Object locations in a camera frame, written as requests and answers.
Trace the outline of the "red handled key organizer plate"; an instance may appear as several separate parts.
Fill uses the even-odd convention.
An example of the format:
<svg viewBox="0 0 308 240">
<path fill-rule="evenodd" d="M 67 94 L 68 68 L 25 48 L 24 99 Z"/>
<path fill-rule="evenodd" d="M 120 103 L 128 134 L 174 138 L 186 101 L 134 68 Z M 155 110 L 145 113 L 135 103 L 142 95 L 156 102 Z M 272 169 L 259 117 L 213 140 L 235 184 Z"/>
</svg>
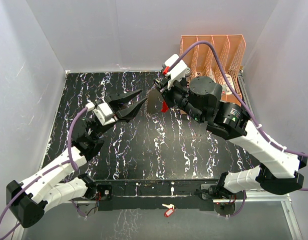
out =
<svg viewBox="0 0 308 240">
<path fill-rule="evenodd" d="M 146 93 L 145 115 L 151 117 L 154 114 L 161 112 L 164 98 L 160 91 L 152 88 Z"/>
</svg>

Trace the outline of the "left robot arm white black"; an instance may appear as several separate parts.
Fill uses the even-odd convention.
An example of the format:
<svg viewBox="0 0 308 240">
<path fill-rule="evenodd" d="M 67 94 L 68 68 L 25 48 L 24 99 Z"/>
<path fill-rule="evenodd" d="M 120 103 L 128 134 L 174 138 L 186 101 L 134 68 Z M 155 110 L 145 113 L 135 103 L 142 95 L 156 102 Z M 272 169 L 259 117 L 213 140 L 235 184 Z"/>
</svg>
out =
<svg viewBox="0 0 308 240">
<path fill-rule="evenodd" d="M 23 228 L 35 225 L 47 211 L 66 201 L 96 196 L 97 187 L 86 174 L 63 180 L 98 155 L 106 131 L 136 117 L 146 99 L 128 103 L 140 93 L 139 89 L 110 94 L 87 103 L 70 125 L 65 150 L 37 173 L 6 186 L 6 205 Z"/>
</svg>

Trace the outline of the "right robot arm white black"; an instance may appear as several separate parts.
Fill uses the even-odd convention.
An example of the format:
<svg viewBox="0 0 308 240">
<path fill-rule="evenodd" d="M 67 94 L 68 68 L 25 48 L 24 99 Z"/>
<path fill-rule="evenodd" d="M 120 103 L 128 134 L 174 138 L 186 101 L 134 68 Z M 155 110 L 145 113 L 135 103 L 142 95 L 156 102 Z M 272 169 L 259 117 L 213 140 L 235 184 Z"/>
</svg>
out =
<svg viewBox="0 0 308 240">
<path fill-rule="evenodd" d="M 220 84 L 200 76 L 189 84 L 176 80 L 168 88 L 164 79 L 155 86 L 168 108 L 177 106 L 198 123 L 207 123 L 207 131 L 242 147 L 260 162 L 249 170 L 222 173 L 216 185 L 201 190 L 203 195 L 227 199 L 240 191 L 256 188 L 284 195 L 303 187 L 304 177 L 299 169 L 306 166 L 306 159 L 285 153 L 267 142 L 244 108 L 221 100 Z"/>
</svg>

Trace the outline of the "orange file organizer rack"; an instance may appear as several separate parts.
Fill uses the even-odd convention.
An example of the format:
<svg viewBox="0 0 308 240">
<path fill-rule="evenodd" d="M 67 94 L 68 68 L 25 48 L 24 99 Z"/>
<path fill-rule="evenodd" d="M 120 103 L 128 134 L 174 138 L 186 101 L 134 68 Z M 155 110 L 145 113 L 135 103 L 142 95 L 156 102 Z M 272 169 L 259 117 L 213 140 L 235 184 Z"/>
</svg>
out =
<svg viewBox="0 0 308 240">
<path fill-rule="evenodd" d="M 243 35 L 183 35 L 180 40 L 179 54 L 183 54 L 193 43 L 198 41 L 208 41 L 213 45 L 231 87 L 239 97 L 242 97 L 238 74 L 241 70 L 246 47 Z M 215 57 L 207 45 L 196 46 L 183 58 L 183 61 L 190 68 L 189 82 L 195 77 L 207 76 L 212 78 L 214 82 L 227 86 Z"/>
</svg>

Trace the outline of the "white labelled packet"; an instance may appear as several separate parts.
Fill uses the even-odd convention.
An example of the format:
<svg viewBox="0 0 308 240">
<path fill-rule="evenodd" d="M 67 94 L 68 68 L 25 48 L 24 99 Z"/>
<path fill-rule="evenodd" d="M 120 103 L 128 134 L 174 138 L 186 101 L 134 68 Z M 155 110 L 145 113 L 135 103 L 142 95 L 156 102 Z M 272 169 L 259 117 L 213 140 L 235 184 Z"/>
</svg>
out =
<svg viewBox="0 0 308 240">
<path fill-rule="evenodd" d="M 234 82 L 233 82 L 233 79 L 232 79 L 231 75 L 225 74 L 225 76 L 226 76 L 227 81 L 228 81 L 229 85 L 231 86 L 231 88 L 233 90 L 235 90 Z M 231 95 L 232 94 L 232 91 L 231 91 L 231 89 L 228 86 L 226 81 L 223 81 L 223 88 L 224 88 L 224 92 L 225 92 L 226 95 Z"/>
</svg>

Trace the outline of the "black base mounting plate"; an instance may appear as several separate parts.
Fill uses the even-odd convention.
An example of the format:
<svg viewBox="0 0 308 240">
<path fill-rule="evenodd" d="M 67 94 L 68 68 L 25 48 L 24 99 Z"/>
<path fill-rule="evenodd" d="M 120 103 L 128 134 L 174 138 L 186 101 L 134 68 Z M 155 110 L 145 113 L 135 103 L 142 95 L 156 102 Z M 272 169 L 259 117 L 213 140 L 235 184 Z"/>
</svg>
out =
<svg viewBox="0 0 308 240">
<path fill-rule="evenodd" d="M 96 180 L 101 200 L 98 210 L 155 210 L 174 205 L 178 209 L 213 211 L 217 202 L 237 203 L 243 192 L 233 198 L 210 199 L 201 191 L 217 184 L 215 179 L 165 179 L 165 180 Z"/>
</svg>

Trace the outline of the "red tag with key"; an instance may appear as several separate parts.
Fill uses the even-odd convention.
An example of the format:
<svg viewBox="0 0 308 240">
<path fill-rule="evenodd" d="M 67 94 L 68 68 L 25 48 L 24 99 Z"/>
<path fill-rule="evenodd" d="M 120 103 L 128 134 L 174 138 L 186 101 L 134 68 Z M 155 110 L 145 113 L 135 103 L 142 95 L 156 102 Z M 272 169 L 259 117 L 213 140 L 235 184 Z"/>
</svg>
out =
<svg viewBox="0 0 308 240">
<path fill-rule="evenodd" d="M 175 212 L 175 205 L 173 204 L 162 204 L 163 207 L 167 208 L 167 210 L 164 212 L 164 216 L 166 218 L 170 217 Z"/>
</svg>

